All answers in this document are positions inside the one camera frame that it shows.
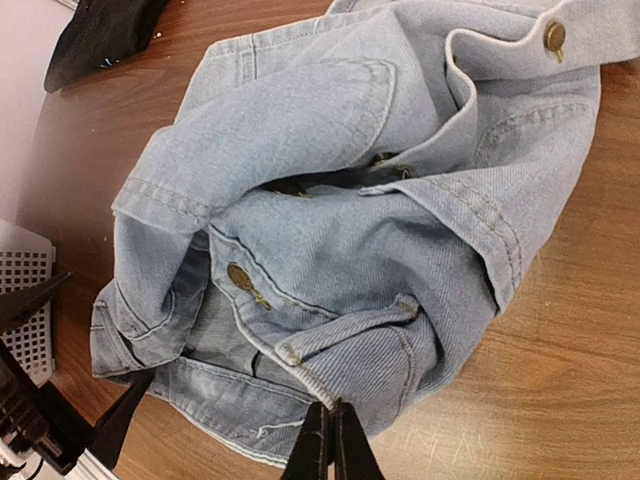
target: denim jacket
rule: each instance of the denim jacket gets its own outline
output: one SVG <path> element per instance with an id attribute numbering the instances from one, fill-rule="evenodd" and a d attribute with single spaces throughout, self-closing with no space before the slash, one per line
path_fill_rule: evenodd
<path id="1" fill-rule="evenodd" d="M 315 399 L 373 435 L 450 382 L 578 179 L 598 65 L 640 55 L 638 0 L 554 3 L 336 0 L 212 45 L 113 205 L 94 374 L 157 367 L 275 465 Z"/>

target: perforated plastic basket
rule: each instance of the perforated plastic basket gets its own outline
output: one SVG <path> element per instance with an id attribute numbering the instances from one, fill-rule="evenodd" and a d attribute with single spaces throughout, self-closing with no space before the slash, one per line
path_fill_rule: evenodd
<path id="1" fill-rule="evenodd" d="M 0 294 L 51 278 L 55 249 L 49 240 L 0 220 Z M 1 335 L 13 357 L 34 383 L 53 373 L 51 313 L 47 304 L 22 327 Z"/>

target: brown wooden surface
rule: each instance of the brown wooden surface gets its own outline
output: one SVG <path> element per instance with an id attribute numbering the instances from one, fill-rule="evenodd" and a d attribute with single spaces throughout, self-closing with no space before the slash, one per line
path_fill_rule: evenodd
<path id="1" fill-rule="evenodd" d="M 48 98 L 19 223 L 75 282 L 56 305 L 55 382 L 94 421 L 121 392 L 89 374 L 88 329 L 112 273 L 109 206 L 170 124 L 207 45 L 322 14 L 328 0 L 174 0 L 149 50 Z M 2 166 L 0 164 L 0 188 Z M 447 390 L 374 440 L 392 479 L 640 478 L 640 73 L 603 69 L 582 178 L 507 315 Z M 276 479 L 146 398 L 117 473 Z"/>

